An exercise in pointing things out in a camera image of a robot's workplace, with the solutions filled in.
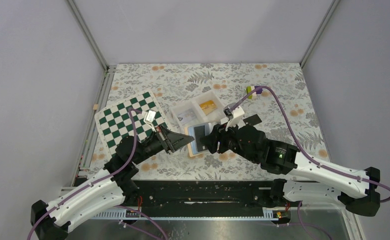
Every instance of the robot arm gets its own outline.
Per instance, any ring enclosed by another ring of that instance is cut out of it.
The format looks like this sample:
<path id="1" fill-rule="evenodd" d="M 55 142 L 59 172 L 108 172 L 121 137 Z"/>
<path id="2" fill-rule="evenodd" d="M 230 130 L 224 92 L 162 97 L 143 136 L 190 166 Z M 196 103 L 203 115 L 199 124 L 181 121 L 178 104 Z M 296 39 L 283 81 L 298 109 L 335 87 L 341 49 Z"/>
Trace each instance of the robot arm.
<path id="1" fill-rule="evenodd" d="M 139 171 L 135 165 L 162 150 L 173 153 L 193 140 L 191 136 L 172 132 L 160 125 L 143 142 L 136 141 L 132 161 L 114 176 L 109 176 L 120 169 L 131 155 L 134 137 L 124 137 L 115 150 L 116 155 L 95 176 L 64 196 L 48 203 L 39 200 L 31 206 L 32 225 L 54 208 L 36 227 L 37 236 L 41 240 L 66 239 L 68 233 L 97 213 L 123 203 L 132 203 L 138 196 L 138 187 L 132 181 Z M 93 181 L 102 178 L 105 179 L 93 184 Z M 60 204 L 70 196 L 68 201 Z"/>
<path id="2" fill-rule="evenodd" d="M 302 184 L 292 181 L 284 183 L 284 186 L 281 186 L 284 194 L 282 197 L 288 201 L 310 199 L 344 204 L 347 210 L 362 216 L 374 216 L 378 211 L 380 194 L 375 191 L 375 185 L 357 181 L 321 166 L 325 165 L 342 173 L 375 182 L 380 180 L 378 169 L 370 167 L 366 170 L 356 170 L 310 156 L 319 162 L 319 165 L 316 165 L 300 153 L 297 146 L 267 139 L 263 131 L 249 124 L 239 128 L 237 124 L 244 114 L 241 107 L 232 112 L 225 109 L 224 112 L 229 121 L 216 124 L 211 134 L 201 138 L 210 153 L 222 154 L 231 150 L 254 164 L 260 164 L 260 167 L 269 173 L 290 174 L 316 181 Z"/>

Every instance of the chessboard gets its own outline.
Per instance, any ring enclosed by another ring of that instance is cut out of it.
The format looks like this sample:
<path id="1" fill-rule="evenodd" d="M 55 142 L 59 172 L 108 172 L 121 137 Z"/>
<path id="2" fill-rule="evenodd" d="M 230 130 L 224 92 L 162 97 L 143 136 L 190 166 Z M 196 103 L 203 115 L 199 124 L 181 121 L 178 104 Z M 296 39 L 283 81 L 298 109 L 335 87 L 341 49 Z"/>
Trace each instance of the chessboard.
<path id="1" fill-rule="evenodd" d="M 129 108 L 139 111 L 156 111 L 154 127 L 163 124 L 166 128 L 170 126 L 166 115 L 161 109 L 156 97 L 151 90 L 145 90 L 123 100 L 114 102 L 104 107 L 95 115 L 96 128 L 99 137 L 109 158 L 115 155 L 117 145 L 123 137 L 133 136 L 133 126 L 128 114 Z M 144 140 L 152 133 L 152 129 L 144 122 L 142 115 L 136 112 L 131 113 L 136 126 L 137 139 Z"/>

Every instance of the cable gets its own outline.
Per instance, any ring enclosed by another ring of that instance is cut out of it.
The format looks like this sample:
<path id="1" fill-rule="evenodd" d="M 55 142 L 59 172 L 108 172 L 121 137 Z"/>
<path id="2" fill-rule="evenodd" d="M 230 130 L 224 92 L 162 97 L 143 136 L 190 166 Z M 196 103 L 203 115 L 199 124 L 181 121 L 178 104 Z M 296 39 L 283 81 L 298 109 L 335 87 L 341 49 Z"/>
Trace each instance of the cable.
<path id="1" fill-rule="evenodd" d="M 301 224 L 302 228 L 305 230 L 305 232 L 312 238 L 312 239 L 315 239 L 317 240 L 316 236 L 314 236 L 310 231 L 307 230 L 306 228 L 306 224 L 303 223 L 303 219 L 301 218 L 301 213 L 300 213 L 300 209 L 301 209 L 301 205 L 303 204 L 303 201 L 299 201 L 298 203 L 298 208 L 296 210 L 296 213 L 298 214 L 298 220 L 299 220 L 299 224 Z"/>
<path id="2" fill-rule="evenodd" d="M 293 226 L 301 226 L 301 223 L 298 223 L 298 222 L 294 222 L 294 223 L 287 223 L 287 224 L 274 224 L 274 223 L 257 223 L 258 225 L 263 225 L 263 226 L 268 226 L 268 227 L 277 227 L 277 228 L 282 228 L 282 227 L 293 227 Z M 305 226 L 307 227 L 312 227 L 312 228 L 315 228 L 321 232 L 323 232 L 324 234 L 326 234 L 326 236 L 329 237 L 330 240 L 333 240 L 331 234 L 326 231 L 324 228 L 320 227 L 320 226 L 317 226 L 317 225 L 314 225 L 314 224 L 310 224 L 310 223 L 304 223 Z"/>
<path id="3" fill-rule="evenodd" d="M 108 174 L 104 177 L 101 177 L 99 179 L 96 179 L 94 180 L 93 182 L 91 182 L 91 185 L 95 185 L 97 183 L 99 183 L 100 181 L 102 180 L 105 180 L 105 179 L 108 179 L 114 175 L 116 175 L 117 173 L 119 173 L 121 170 L 123 170 L 129 163 L 130 161 L 132 160 L 133 158 L 133 155 L 135 154 L 135 151 L 136 151 L 136 142 L 137 142 L 137 132 L 136 132 L 136 125 L 135 125 L 135 120 L 133 119 L 133 116 L 132 116 L 132 111 L 135 111 L 136 113 L 138 114 L 141 114 L 142 112 L 140 110 L 137 110 L 137 109 L 133 109 L 132 107 L 129 107 L 127 109 L 127 114 L 129 115 L 129 118 L 131 120 L 131 125 L 133 127 L 133 148 L 131 149 L 131 153 L 130 153 L 130 156 L 129 158 L 127 159 L 127 161 L 125 162 L 125 164 L 123 166 L 121 166 L 118 170 L 116 170 L 115 172 L 111 173 L 111 174 Z M 89 184 L 86 184 L 85 186 L 83 186 L 82 188 L 78 189 L 77 191 L 73 192 L 72 194 L 70 194 L 68 197 L 64 198 L 62 201 L 60 201 L 58 203 L 58 208 L 63 205 L 65 202 L 67 202 L 68 200 L 70 200 L 72 197 L 76 196 L 77 194 L 81 193 L 83 190 L 89 188 L 91 185 Z M 56 207 L 54 206 L 53 208 L 51 208 L 50 210 L 48 210 L 45 214 L 43 214 L 33 225 L 33 227 L 31 228 L 30 232 L 28 233 L 27 235 L 27 240 L 31 240 L 32 238 L 32 234 L 33 232 L 35 231 L 36 227 L 41 223 L 41 221 L 43 219 L 45 219 L 49 214 L 51 214 L 54 210 L 56 210 Z"/>
<path id="4" fill-rule="evenodd" d="M 118 224 L 124 225 L 125 228 L 129 227 L 129 228 L 132 228 L 132 229 L 137 230 L 139 232 L 142 232 L 142 233 L 144 233 L 144 234 L 146 234 L 146 235 L 148 235 L 150 237 L 153 237 L 153 238 L 155 238 L 157 240 L 163 240 L 162 238 L 159 238 L 159 237 L 157 237 L 157 236 L 155 236 L 155 235 L 153 235 L 153 234 L 151 234 L 151 233 L 149 233 L 149 232 L 147 232 L 147 231 L 145 231 L 143 229 L 140 229 L 139 227 L 135 227 L 132 224 L 127 224 L 127 223 L 124 223 L 124 222 L 119 222 Z"/>
<path id="5" fill-rule="evenodd" d="M 135 212 L 139 215 L 142 215 L 144 216 L 146 219 L 148 219 L 152 224 L 154 224 L 154 226 L 156 226 L 156 228 L 158 228 L 158 230 L 160 230 L 160 232 L 162 233 L 162 235 L 165 237 L 165 240 L 168 240 L 169 238 L 167 237 L 167 234 L 166 232 L 160 227 L 160 225 L 158 225 L 154 220 L 152 220 L 149 216 L 147 216 L 145 213 L 141 212 L 141 211 L 138 211 L 138 210 L 135 210 L 135 209 L 132 209 L 130 207 L 127 207 L 127 206 L 121 206 L 121 205 L 117 205 L 115 206 L 116 208 L 121 208 L 121 209 L 126 209 L 128 211 L 132 211 L 132 212 Z"/>
<path id="6" fill-rule="evenodd" d="M 390 192 L 390 187 L 387 186 L 387 185 L 385 185 L 385 184 L 382 184 L 382 183 L 377 182 L 377 181 L 373 181 L 373 180 L 370 180 L 370 179 L 362 178 L 362 177 L 360 177 L 360 176 L 354 176 L 354 175 L 351 175 L 351 174 L 348 174 L 348 173 L 345 173 L 345 172 L 336 170 L 336 169 L 334 169 L 334 168 L 332 168 L 332 167 L 330 167 L 330 166 L 322 165 L 322 164 L 320 164 L 318 161 L 314 160 L 314 159 L 313 159 L 313 158 L 304 150 L 304 148 L 301 146 L 301 143 L 298 141 L 297 136 L 295 135 L 295 133 L 294 133 L 292 127 L 291 127 L 291 124 L 289 123 L 288 117 L 287 117 L 287 115 L 286 115 L 286 113 L 285 113 L 285 110 L 284 110 L 284 108 L 283 108 L 281 102 L 280 102 L 279 99 L 278 99 L 278 96 L 276 96 L 275 92 L 274 92 L 270 87 L 268 87 L 268 86 L 258 86 L 258 87 L 256 87 L 254 90 L 252 90 L 251 92 L 249 92 L 246 96 L 244 96 L 241 100 L 239 100 L 237 103 L 235 103 L 235 105 L 233 105 L 229 110 L 230 110 L 230 111 L 235 110 L 235 109 L 236 109 L 239 105 L 241 105 L 241 103 L 242 103 L 243 101 L 245 101 L 251 94 L 253 94 L 253 93 L 255 93 L 256 91 L 261 90 L 261 89 L 267 89 L 267 90 L 269 90 L 270 93 L 273 95 L 274 99 L 276 100 L 277 105 L 278 105 L 279 108 L 280 108 L 280 111 L 282 112 L 283 117 L 285 118 L 286 125 L 288 126 L 289 132 L 290 132 L 290 134 L 291 134 L 293 140 L 295 141 L 296 146 L 299 148 L 299 150 L 302 152 L 302 154 L 303 154 L 309 161 L 311 161 L 311 162 L 314 163 L 315 165 L 320 166 L 321 168 L 324 168 L 324 169 L 326 169 L 326 170 L 329 170 L 329 171 L 331 171 L 331 172 L 333 172 L 333 173 L 339 174 L 339 175 L 344 176 L 344 177 L 347 177 L 347 178 L 355 179 L 355 180 L 357 180 L 357 181 L 359 181 L 359 182 L 365 181 L 365 182 L 367 182 L 367 183 L 370 183 L 370 184 L 373 184 L 373 185 L 382 187 L 382 188 L 384 188 L 384 189 L 386 189 L 386 190 L 388 190 L 388 191 Z M 388 202 L 388 201 L 390 201 L 390 196 L 387 197 L 387 198 L 385 198 L 385 199 L 380 200 L 381 203 L 385 203 L 385 202 Z"/>

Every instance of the light gray backdrop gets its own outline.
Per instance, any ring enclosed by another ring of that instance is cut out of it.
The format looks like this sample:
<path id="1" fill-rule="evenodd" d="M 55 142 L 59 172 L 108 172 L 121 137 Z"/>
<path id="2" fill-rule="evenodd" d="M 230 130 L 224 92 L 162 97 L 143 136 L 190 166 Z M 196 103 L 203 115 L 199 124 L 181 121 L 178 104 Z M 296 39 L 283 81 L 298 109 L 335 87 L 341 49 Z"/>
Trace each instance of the light gray backdrop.
<path id="1" fill-rule="evenodd" d="M 390 185 L 390 1 L 341 1 L 304 75 L 331 160 Z M 390 239 L 390 202 L 360 219 L 367 240 Z"/>
<path id="2" fill-rule="evenodd" d="M 70 184 L 102 74 L 65 1 L 0 1 L 1 240 Z"/>
<path id="3" fill-rule="evenodd" d="M 298 63 L 332 0 L 76 0 L 109 64 Z"/>

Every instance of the floral tablecloth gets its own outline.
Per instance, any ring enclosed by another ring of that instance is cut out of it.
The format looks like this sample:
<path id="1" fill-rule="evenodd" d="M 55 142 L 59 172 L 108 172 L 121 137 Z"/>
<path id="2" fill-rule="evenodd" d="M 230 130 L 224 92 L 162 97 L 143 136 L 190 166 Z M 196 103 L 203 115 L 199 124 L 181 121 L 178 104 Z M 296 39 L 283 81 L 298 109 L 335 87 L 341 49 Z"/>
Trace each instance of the floral tablecloth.
<path id="1" fill-rule="evenodd" d="M 151 89 L 171 122 L 172 130 L 179 131 L 170 107 L 208 90 L 215 91 L 227 105 L 242 98 L 247 86 L 259 85 L 270 86 L 276 92 L 306 151 L 328 161 L 319 122 L 298 63 L 119 64 L 107 105 Z M 256 99 L 247 99 L 242 107 L 246 117 L 258 114 L 262 123 L 255 127 L 264 131 L 267 138 L 294 144 L 282 113 L 268 91 L 263 91 Z M 98 138 L 85 174 L 93 175 L 107 161 L 106 149 Z M 290 175 L 270 174 L 231 151 L 189 157 L 186 147 L 173 154 L 160 152 L 139 164 L 138 168 L 139 173 L 133 177 L 135 180 L 296 179 Z"/>

